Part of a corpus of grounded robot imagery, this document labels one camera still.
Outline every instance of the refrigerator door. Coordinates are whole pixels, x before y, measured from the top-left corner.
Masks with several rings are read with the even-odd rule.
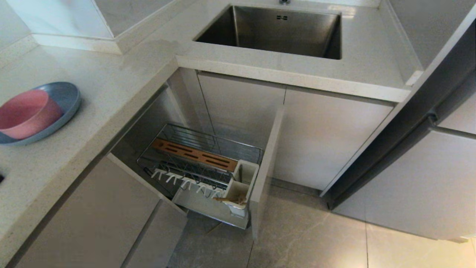
[[[432,127],[333,212],[423,237],[451,239],[476,233],[475,208],[476,134]]]

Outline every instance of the blue plate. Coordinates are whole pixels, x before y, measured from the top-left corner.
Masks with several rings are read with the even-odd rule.
[[[79,93],[79,90],[75,85],[68,82],[49,83],[36,87],[34,89],[41,89],[46,91],[48,95],[61,107],[64,113],[63,116],[60,117],[49,127],[23,140],[17,140],[8,137],[3,133],[0,133],[0,145],[27,145],[48,137],[49,135],[55,133],[62,126],[64,126],[78,111],[79,106],[81,104],[81,94]]]

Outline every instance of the floor tile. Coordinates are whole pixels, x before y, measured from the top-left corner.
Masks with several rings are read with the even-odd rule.
[[[471,242],[431,240],[367,225],[368,268],[474,268]]]
[[[169,268],[245,268],[253,237],[251,229],[242,230],[189,212],[188,223]]]
[[[365,223],[323,209],[321,199],[272,186],[248,268],[366,268]]]

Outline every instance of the white quartz countertop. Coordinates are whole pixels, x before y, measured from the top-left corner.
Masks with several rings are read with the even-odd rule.
[[[342,12],[342,59],[329,60],[192,41],[230,2],[198,0],[126,55],[38,46],[0,69],[0,104],[56,81],[82,93],[77,115],[39,142],[0,147],[0,267],[4,267],[84,168],[178,68],[400,102],[403,84],[378,11],[294,1],[232,4]]]
[[[234,0],[231,4],[341,14],[342,59],[192,41],[230,5],[229,0],[199,0],[148,39],[176,43],[180,47],[180,67],[392,102],[401,102],[410,93],[410,87],[402,81],[378,9],[307,1],[294,1],[288,6],[279,5],[277,0]]]

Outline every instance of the kitchen sink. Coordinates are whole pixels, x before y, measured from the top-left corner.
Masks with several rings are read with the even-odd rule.
[[[195,41],[340,60],[340,15],[230,6]]]

